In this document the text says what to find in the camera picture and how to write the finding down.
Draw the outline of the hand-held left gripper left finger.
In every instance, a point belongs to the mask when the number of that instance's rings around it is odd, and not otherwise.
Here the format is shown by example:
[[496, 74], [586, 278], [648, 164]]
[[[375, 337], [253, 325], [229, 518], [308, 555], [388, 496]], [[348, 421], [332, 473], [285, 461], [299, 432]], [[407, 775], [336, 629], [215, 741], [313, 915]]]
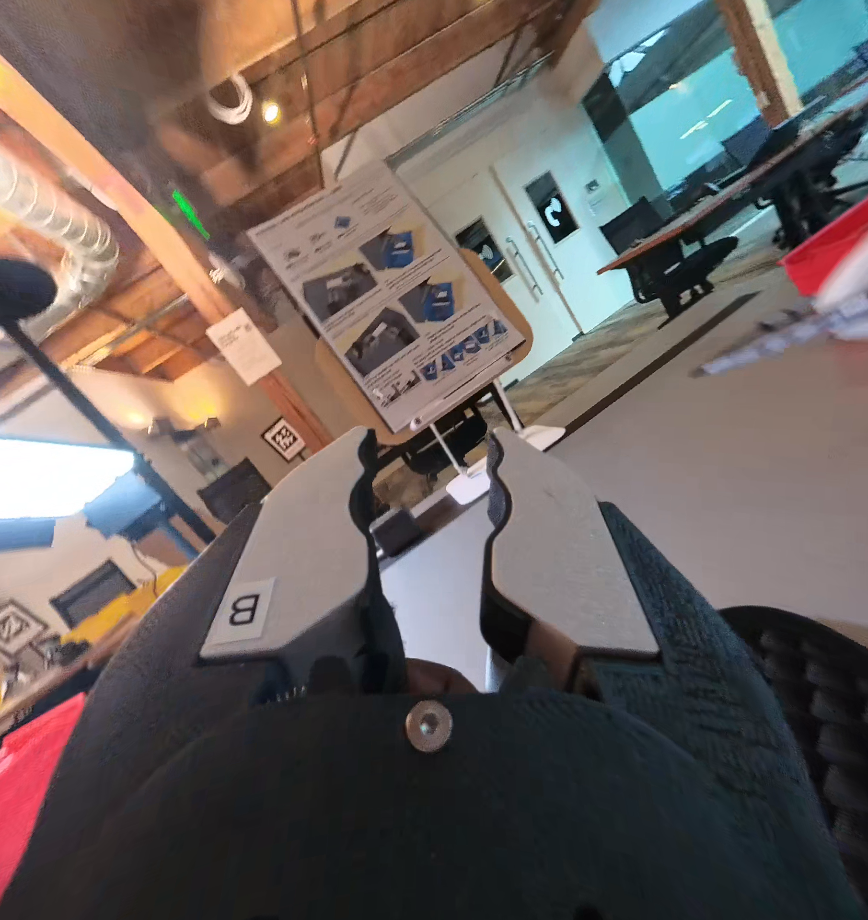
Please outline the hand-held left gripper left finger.
[[343, 661], [358, 690], [400, 693], [405, 647], [370, 532], [375, 432], [356, 427], [263, 500], [199, 650], [205, 664], [274, 661], [306, 686]]

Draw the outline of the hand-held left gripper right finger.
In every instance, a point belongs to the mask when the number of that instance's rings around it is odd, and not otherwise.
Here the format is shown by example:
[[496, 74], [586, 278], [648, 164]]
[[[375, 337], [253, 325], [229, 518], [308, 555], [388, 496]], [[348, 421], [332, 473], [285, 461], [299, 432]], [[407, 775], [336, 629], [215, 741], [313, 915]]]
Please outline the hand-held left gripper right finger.
[[563, 689], [596, 661], [648, 664], [660, 645], [587, 481], [507, 429], [490, 438], [479, 625], [491, 692], [521, 658]]

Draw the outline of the red plastic bin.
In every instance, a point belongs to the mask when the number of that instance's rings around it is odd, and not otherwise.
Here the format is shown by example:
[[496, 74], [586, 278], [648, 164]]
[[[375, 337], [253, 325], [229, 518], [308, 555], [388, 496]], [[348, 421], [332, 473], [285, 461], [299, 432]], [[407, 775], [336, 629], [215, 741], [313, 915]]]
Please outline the red plastic bin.
[[833, 270], [868, 235], [868, 196], [790, 251], [779, 265], [802, 297], [814, 297]]
[[22, 725], [0, 747], [0, 901], [23, 859], [86, 697], [73, 696]]

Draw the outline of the slim grey usb hub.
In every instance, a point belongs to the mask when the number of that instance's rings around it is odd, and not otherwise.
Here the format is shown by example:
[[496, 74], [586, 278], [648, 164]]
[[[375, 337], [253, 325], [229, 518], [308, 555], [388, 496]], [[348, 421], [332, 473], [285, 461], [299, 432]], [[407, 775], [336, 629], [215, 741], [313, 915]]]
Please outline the slim grey usb hub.
[[700, 363], [689, 376], [692, 379], [712, 377], [750, 366], [765, 358], [776, 358], [793, 346], [828, 336], [867, 317], [868, 301], [844, 305], [828, 313], [787, 310], [785, 324], [760, 328], [758, 334], [739, 341], [708, 361]]

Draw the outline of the person's left hand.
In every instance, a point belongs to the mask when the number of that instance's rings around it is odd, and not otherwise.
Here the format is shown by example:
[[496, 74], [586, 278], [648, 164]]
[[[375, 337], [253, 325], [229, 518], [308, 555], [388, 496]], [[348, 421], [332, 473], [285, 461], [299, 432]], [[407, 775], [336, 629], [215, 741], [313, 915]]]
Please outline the person's left hand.
[[408, 658], [406, 692], [414, 696], [477, 694], [479, 690], [462, 673], [435, 661]]

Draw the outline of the black monitor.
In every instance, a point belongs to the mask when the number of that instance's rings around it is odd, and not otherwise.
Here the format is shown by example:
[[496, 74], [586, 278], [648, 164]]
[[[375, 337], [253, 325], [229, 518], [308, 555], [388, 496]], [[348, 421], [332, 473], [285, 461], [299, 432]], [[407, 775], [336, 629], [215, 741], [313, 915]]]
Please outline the black monitor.
[[197, 496], [212, 517], [230, 524], [244, 509], [263, 501], [272, 486], [249, 458], [198, 489]]

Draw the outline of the dark grey charging case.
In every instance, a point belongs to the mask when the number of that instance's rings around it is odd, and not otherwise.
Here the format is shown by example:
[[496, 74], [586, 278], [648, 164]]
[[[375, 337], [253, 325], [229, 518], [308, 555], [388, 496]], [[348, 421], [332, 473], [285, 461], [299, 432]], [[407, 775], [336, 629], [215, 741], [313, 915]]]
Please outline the dark grey charging case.
[[370, 525], [380, 558], [397, 558], [426, 537], [417, 518], [408, 509], [391, 509]]

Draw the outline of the fiducial tag sign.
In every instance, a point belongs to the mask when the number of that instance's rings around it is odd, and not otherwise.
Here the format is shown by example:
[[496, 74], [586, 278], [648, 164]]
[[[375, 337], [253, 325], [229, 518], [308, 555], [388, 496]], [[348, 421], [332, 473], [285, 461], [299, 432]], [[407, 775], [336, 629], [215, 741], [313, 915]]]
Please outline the fiducial tag sign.
[[261, 434], [262, 440], [288, 464], [300, 458], [308, 449], [302, 435], [291, 422], [280, 417]]
[[16, 601], [0, 605], [0, 655], [16, 659], [49, 634], [48, 624]]

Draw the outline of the white poster stand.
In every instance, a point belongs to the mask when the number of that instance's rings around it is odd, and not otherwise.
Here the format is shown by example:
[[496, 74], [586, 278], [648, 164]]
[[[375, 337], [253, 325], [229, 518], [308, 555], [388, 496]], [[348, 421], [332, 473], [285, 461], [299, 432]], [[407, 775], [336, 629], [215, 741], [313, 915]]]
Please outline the white poster stand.
[[490, 489], [487, 471], [489, 438], [506, 427], [540, 452], [560, 442], [565, 428], [525, 425], [499, 380], [462, 397], [436, 420], [412, 423], [408, 440], [379, 449], [374, 497], [383, 511], [415, 508], [434, 499], [440, 489], [461, 507], [483, 498]]

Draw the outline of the black office chair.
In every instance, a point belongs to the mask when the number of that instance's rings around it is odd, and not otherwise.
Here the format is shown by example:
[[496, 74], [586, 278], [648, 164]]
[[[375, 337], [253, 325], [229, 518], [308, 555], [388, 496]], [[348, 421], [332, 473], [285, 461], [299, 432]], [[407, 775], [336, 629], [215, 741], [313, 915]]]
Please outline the black office chair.
[[[654, 205], [645, 197], [618, 214], [600, 231], [613, 251], [622, 256], [634, 245], [653, 236], [667, 224]], [[630, 261], [624, 269], [637, 304], [658, 301], [668, 320], [713, 293], [709, 277], [739, 245], [736, 236], [702, 243], [691, 253], [684, 251], [677, 238], [665, 241], [646, 255]]]

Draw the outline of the long wooden office desk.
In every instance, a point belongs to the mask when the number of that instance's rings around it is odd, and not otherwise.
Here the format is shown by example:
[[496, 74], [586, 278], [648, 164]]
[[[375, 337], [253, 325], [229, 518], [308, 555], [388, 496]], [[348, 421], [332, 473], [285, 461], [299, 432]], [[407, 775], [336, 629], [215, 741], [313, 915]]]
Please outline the long wooden office desk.
[[835, 169], [854, 154], [867, 129], [868, 74], [822, 109], [783, 150], [672, 218], [624, 255], [617, 255], [601, 273], [626, 271], [630, 261], [674, 238], [691, 253], [702, 243], [710, 244], [708, 236], [752, 206], [773, 207], [783, 243], [794, 249], [830, 224], [847, 194], [868, 187], [868, 180], [845, 187], [834, 176]]

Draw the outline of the white paper notice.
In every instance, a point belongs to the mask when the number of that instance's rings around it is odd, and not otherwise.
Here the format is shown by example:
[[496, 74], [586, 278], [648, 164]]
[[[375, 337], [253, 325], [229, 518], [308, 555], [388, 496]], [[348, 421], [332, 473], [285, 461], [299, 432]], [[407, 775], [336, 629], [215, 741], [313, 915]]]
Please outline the white paper notice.
[[242, 307], [210, 325], [206, 334], [244, 385], [256, 385], [282, 367], [280, 356]]

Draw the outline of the white door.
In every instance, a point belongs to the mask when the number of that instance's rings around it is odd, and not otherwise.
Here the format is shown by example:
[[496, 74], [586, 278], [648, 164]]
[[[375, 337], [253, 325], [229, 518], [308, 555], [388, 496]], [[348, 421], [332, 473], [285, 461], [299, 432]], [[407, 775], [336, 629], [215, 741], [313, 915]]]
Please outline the white door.
[[[601, 269], [615, 253], [600, 231], [623, 205], [601, 149], [586, 140], [557, 146], [529, 144], [502, 156], [494, 165], [496, 178], [508, 193], [520, 218], [528, 255], [556, 296], [564, 317], [573, 319], [576, 333], [596, 328], [631, 297], [628, 282], [617, 281]], [[555, 245], [525, 186], [550, 171], [575, 215], [579, 230]]]

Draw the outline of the bright led light panel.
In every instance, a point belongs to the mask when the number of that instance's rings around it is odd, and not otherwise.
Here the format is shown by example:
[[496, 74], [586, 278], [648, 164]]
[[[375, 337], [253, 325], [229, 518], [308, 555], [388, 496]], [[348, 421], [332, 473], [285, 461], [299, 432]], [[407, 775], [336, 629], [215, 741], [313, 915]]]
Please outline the bright led light panel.
[[71, 516], [135, 460], [132, 450], [0, 437], [0, 520]]

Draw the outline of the black phone sign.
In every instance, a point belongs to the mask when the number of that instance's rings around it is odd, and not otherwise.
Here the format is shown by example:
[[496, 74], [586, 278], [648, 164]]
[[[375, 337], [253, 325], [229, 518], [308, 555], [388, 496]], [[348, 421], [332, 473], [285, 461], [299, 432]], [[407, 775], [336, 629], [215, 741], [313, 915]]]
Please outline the black phone sign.
[[533, 178], [525, 191], [539, 214], [553, 244], [557, 245], [579, 230], [579, 224], [552, 172]]
[[498, 282], [505, 283], [513, 277], [508, 259], [483, 217], [458, 230], [454, 238], [458, 247], [473, 252]]

